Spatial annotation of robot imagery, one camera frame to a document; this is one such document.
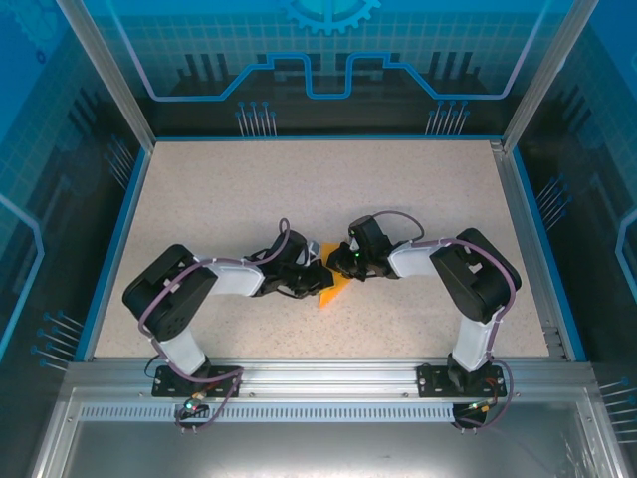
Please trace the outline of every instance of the orange object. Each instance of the orange object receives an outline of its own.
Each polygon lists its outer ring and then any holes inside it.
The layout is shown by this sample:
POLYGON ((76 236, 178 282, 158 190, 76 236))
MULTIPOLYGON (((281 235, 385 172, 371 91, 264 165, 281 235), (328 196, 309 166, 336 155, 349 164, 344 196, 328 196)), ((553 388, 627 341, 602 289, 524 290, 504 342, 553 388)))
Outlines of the orange object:
MULTIPOLYGON (((340 244, 326 243, 320 245, 320 258, 325 266, 327 264, 327 257, 329 257, 329 254, 333 251, 338 249, 338 246, 340 246, 340 244)), ((345 286, 349 284, 349 281, 351 281, 351 279, 347 279, 335 271, 331 271, 331 275, 334 278, 334 285, 328 289, 323 289, 318 297, 318 306, 321 309, 340 294, 340 291, 342 291, 345 286)))

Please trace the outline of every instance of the enclosure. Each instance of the enclosure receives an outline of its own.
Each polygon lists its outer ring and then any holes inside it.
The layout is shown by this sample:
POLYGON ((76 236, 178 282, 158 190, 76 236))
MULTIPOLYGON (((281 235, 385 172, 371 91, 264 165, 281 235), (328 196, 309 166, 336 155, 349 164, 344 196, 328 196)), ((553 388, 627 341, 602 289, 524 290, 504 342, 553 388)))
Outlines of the enclosure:
POLYGON ((632 476, 637 7, 511 3, 0 0, 0 474, 632 476), (419 276, 207 297, 193 335, 244 372, 181 436, 131 281, 387 209, 520 273, 498 425, 423 396, 461 315, 419 276))

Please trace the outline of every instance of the metal base plate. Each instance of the metal base plate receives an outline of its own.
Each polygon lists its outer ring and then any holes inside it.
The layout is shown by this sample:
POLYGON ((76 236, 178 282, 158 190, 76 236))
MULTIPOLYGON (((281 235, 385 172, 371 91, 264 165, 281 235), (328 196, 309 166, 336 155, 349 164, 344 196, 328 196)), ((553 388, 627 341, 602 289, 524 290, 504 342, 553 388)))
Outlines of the metal base plate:
POLYGON ((449 379, 447 370, 446 365, 432 365, 430 363, 423 363, 416 367, 418 396, 421 398, 457 398, 468 396, 489 398, 494 396, 494 390, 486 382, 487 378, 492 378, 498 383, 496 387, 498 397, 507 396, 507 386, 504 382, 502 369, 499 366, 483 366, 480 370, 477 370, 481 375, 476 377, 475 385, 469 386, 465 393, 458 392, 456 385, 449 379))
MULTIPOLYGON (((208 377, 212 378, 215 375, 223 375, 236 370, 235 366, 213 366, 210 368, 208 377)), ((228 378, 220 381, 214 388, 210 388, 206 392, 208 398, 225 398, 232 386, 232 380, 234 378, 228 378)), ((231 396, 239 396, 239 388, 237 386, 231 396)), ((193 383, 184 378, 181 378, 169 366, 159 366, 155 372, 155 380, 152 386, 152 396, 169 397, 169 398, 187 398, 201 388, 201 384, 193 383)))

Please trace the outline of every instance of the speckled work surface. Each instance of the speckled work surface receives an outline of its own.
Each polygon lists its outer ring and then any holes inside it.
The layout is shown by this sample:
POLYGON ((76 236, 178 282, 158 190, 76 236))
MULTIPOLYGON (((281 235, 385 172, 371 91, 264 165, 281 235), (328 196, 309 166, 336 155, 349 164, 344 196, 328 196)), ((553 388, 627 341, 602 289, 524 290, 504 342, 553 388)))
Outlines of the speckled work surface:
MULTIPOLYGON (((308 239, 339 242, 363 214, 399 209, 427 238, 480 229, 520 271, 523 288, 496 341, 501 357, 546 356, 522 256, 487 141, 316 140, 160 142, 117 272, 97 357, 150 357, 121 302, 125 287, 169 245, 238 258, 269 247, 281 216, 308 239)), ((392 241, 416 229, 383 216, 392 241)), ((459 312, 437 277, 350 283, 318 298, 208 298, 192 323, 210 357, 443 357, 459 312)))

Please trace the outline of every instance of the blue edge trim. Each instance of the blue edge trim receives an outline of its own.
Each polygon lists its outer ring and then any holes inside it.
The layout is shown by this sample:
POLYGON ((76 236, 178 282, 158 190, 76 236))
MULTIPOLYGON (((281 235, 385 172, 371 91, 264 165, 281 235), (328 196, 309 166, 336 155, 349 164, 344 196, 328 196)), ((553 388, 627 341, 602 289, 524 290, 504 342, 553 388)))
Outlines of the blue edge trim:
POLYGON ((106 306, 108 305, 108 299, 110 299, 112 292, 112 284, 119 269, 119 262, 121 261, 124 245, 128 239, 130 225, 132 224, 132 218, 137 208, 137 202, 141 194, 141 186, 146 177, 149 164, 150 155, 147 154, 144 149, 141 149, 137 155, 137 161, 132 170, 132 175, 130 176, 128 189, 123 197, 115 228, 112 231, 110 244, 108 245, 104 264, 102 265, 102 271, 100 272, 98 284, 96 285, 96 292, 93 295, 89 313, 87 314, 87 321, 85 322, 82 335, 80 336, 80 342, 76 349, 75 361, 84 361, 90 359, 91 357, 89 356, 93 355, 93 345, 97 340, 97 334, 102 329, 102 320, 106 313, 106 306))
POLYGON ((518 172, 520 174, 522 188, 525 192, 525 196, 527 197, 529 209, 531 210, 531 216, 533 218, 535 230, 537 231, 537 236, 539 237, 541 251, 544 254, 544 258, 546 259, 548 273, 550 274, 550 278, 552 279, 553 288, 555 289, 555 294, 557 295, 557 301, 559 302, 559 307, 561 308, 561 314, 564 317, 564 325, 566 326, 568 340, 570 341, 570 345, 575 355, 573 359, 575 361, 586 361, 586 352, 584 351, 584 347, 581 343, 581 338, 579 337, 579 332, 577 331, 577 325, 575 324, 575 318, 573 317, 572 310, 570 309, 570 304, 568 303, 568 299, 566 299, 566 291, 564 290, 564 285, 561 282, 561 277, 559 277, 557 263, 555 262, 553 251, 551 250, 550 243, 548 242, 548 235, 546 234, 544 225, 541 222, 541 216, 539 215, 539 210, 537 209, 535 196, 533 195, 533 191, 531 189, 531 182, 529 181, 527 170, 522 161, 522 156, 520 155, 517 146, 514 148, 514 160, 516 161, 516 167, 518 168, 518 172))
MULTIPOLYGON (((413 135, 368 135, 368 136, 279 136, 273 137, 271 139, 286 139, 286 140, 295 140, 295 139, 423 139, 424 135, 422 134, 413 134, 413 135)), ((436 139, 501 139, 501 136, 497 135, 473 135, 473 136, 427 136, 429 138, 436 139)), ((158 140, 160 141, 236 141, 236 140, 264 140, 267 138, 237 138, 237 137, 214 137, 214 136, 199 136, 199 137, 183 137, 183 136, 166 136, 160 137, 158 140)), ((137 202, 139 200, 139 195, 141 193, 141 187, 143 185, 143 181, 148 170, 148 165, 150 163, 150 156, 145 153, 145 151, 141 151, 137 158, 137 162, 135 163, 135 168, 132 172, 132 177, 130 179, 130 183, 128 185, 128 190, 126 191, 126 195, 123 200, 123 204, 121 206, 121 211, 119 212, 119 216, 117 218, 117 222, 115 224, 114 231, 112 233, 112 239, 110 240, 110 245, 108 246, 108 251, 106 252, 106 258, 104 265, 102 267, 102 272, 100 273, 100 278, 98 280, 98 284, 96 287, 96 292, 94 294, 93 300, 91 302, 91 307, 89 308, 89 313, 87 315, 87 321, 85 323, 84 330, 82 332, 82 336, 80 337, 80 343, 78 344, 78 349, 76 351, 75 360, 82 361, 89 359, 89 354, 93 353, 92 348, 93 342, 97 339, 96 333, 98 333, 101 329, 101 321, 104 318, 104 314, 106 312, 106 306, 108 299, 110 297, 112 284, 114 282, 116 272, 119 266, 119 262, 121 260, 121 256, 123 254, 123 248, 128 238, 128 233, 130 231, 130 226, 132 224, 132 218, 134 216, 134 211, 137 206, 137 202)), ((559 272, 557 270, 557 264, 555 263, 555 258, 553 256, 552 250, 550 249, 550 245, 548 242, 548 236, 546 235, 546 231, 541 222, 539 211, 537 210, 537 204, 535 203, 534 196, 531 189, 531 183, 529 181, 529 177, 527 175, 527 170, 525 169, 524 163, 522 161, 522 157, 520 156, 520 152, 516 147, 514 150, 514 160, 516 162, 516 167, 520 174, 520 179, 522 181, 523 190, 525 193, 525 197, 527 198, 527 203, 529 204, 531 210, 531 216, 533 219, 533 224, 537 231, 537 235, 539 237, 539 243, 541 246, 542 253, 546 259, 546 264, 548 266, 548 272, 553 282, 553 286, 555 289, 555 293, 557 295, 557 300, 559 306, 561 308, 561 312, 564 318, 564 324, 566 326, 566 332, 568 333, 568 339, 570 340, 573 353, 575 355, 574 359, 576 361, 586 361, 586 354, 584 352, 584 347, 581 343, 581 338, 579 336, 579 332, 577 331, 577 325, 575 324, 575 319, 573 317, 572 311, 570 309, 570 305, 568 300, 566 299, 566 292, 564 290, 564 286, 561 282, 561 278, 559 276, 559 272)))

